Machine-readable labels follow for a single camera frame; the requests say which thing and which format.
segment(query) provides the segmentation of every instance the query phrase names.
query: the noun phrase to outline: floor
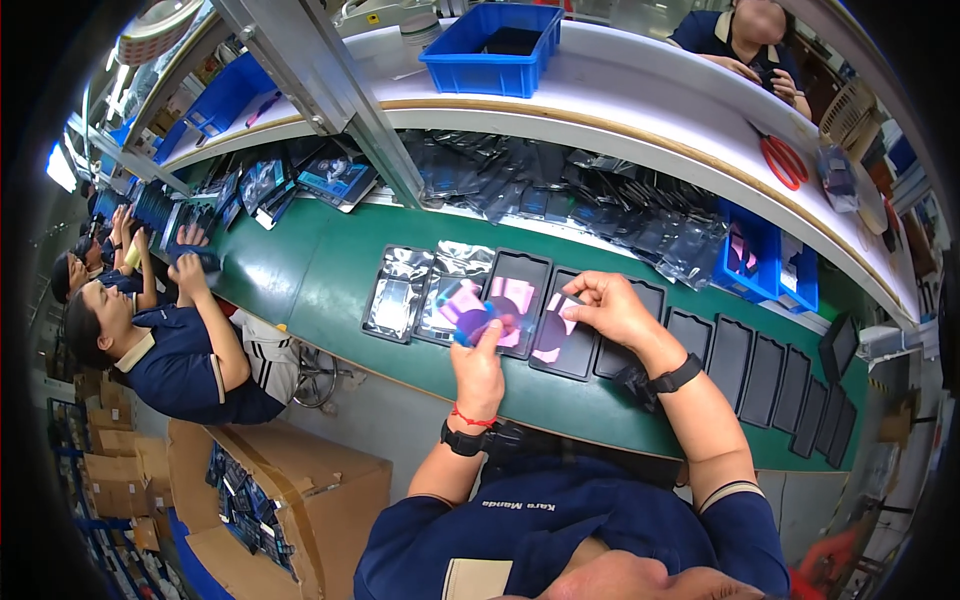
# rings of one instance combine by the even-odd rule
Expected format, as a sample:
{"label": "floor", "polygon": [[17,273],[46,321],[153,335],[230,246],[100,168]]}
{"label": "floor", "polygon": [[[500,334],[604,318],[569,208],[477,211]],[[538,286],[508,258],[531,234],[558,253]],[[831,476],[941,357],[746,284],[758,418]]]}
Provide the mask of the floor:
{"label": "floor", "polygon": [[[864,435],[849,477],[841,473],[773,471],[759,475],[759,485],[779,524],[788,564],[798,564],[812,542],[827,532],[836,533],[846,523],[863,481],[864,463],[883,408],[896,391],[907,388],[906,361],[904,357],[881,363],[871,372],[871,378],[886,386],[888,392],[870,387],[862,416]],[[450,405],[377,375],[367,375],[360,385],[338,384],[332,401],[336,403],[336,417],[297,404],[280,417],[338,444],[390,459],[394,462],[391,501],[403,498],[414,472],[438,439],[440,423]],[[136,402],[134,418],[137,430],[165,435],[167,418],[142,402]],[[689,500],[689,488],[677,493]]]}

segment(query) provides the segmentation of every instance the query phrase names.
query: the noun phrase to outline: black wristwatch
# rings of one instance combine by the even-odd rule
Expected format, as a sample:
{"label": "black wristwatch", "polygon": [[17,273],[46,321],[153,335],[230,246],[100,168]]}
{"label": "black wristwatch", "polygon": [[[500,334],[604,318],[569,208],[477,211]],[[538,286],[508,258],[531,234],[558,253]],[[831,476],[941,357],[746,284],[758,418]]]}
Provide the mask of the black wristwatch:
{"label": "black wristwatch", "polygon": [[444,426],[440,429],[440,442],[450,446],[454,454],[476,456],[477,452],[489,450],[493,446],[493,442],[496,440],[496,432],[499,429],[500,423],[494,423],[491,429],[471,436],[463,431],[450,431],[450,428],[446,426],[446,419],[444,419]]}
{"label": "black wristwatch", "polygon": [[657,394],[673,394],[690,379],[697,376],[704,365],[700,362],[700,357],[690,352],[686,360],[678,369],[666,372],[656,379],[650,379],[644,384],[644,388],[650,396],[656,397]]}

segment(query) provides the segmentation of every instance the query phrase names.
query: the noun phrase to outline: white container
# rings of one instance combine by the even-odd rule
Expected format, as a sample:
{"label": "white container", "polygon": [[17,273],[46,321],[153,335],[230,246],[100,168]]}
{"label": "white container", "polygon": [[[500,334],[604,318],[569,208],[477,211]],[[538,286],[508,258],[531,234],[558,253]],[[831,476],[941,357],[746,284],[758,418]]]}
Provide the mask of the white container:
{"label": "white container", "polygon": [[400,36],[410,64],[421,64],[420,53],[443,31],[440,19],[433,12],[415,14],[400,23]]}

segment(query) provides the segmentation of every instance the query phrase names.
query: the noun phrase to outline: white cloth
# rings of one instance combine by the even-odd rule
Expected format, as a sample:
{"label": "white cloth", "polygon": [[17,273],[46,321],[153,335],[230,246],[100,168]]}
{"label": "white cloth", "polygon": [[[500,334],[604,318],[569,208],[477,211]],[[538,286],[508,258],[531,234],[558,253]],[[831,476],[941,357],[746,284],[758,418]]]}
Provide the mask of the white cloth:
{"label": "white cloth", "polygon": [[284,406],[288,404],[300,379],[300,341],[239,308],[230,322],[243,331],[253,381]]}

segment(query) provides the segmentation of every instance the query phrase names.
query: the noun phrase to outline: scissors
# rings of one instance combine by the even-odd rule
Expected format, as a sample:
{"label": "scissors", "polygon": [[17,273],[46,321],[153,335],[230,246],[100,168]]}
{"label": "scissors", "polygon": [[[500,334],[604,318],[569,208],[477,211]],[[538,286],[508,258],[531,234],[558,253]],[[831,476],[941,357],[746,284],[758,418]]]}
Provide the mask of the scissors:
{"label": "scissors", "polygon": [[747,121],[747,125],[760,136],[760,150],[767,161],[767,166],[774,172],[777,179],[788,189],[797,191],[801,183],[810,181],[810,175],[806,172],[806,165],[797,156],[793,148],[787,146],[786,142],[778,137],[761,132],[756,125]]}

